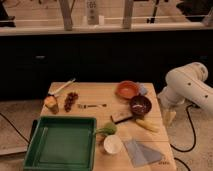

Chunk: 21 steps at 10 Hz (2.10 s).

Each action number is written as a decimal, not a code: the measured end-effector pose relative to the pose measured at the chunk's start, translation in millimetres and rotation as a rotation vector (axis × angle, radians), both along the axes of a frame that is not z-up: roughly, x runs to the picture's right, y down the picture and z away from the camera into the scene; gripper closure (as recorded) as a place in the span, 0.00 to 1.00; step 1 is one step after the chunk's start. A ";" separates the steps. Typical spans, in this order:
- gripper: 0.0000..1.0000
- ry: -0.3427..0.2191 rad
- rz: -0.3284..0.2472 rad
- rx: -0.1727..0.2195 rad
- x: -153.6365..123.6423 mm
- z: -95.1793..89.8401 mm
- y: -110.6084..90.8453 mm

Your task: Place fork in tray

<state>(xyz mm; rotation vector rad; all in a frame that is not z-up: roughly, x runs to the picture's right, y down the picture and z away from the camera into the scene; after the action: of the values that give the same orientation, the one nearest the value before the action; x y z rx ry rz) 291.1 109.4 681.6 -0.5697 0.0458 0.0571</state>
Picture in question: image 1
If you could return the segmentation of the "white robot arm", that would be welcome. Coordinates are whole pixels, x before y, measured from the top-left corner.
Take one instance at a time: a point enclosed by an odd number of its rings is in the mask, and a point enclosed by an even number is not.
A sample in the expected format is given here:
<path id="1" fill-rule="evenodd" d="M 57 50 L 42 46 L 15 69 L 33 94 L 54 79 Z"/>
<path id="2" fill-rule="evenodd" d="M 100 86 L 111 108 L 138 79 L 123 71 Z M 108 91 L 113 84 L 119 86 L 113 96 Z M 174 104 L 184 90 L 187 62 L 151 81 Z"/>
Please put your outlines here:
<path id="1" fill-rule="evenodd" d="M 200 62 L 174 68 L 166 74 L 166 86 L 157 95 L 165 126 L 169 126 L 175 118 L 175 107 L 185 100 L 213 114 L 213 88 L 205 84 L 207 78 L 207 67 Z"/>

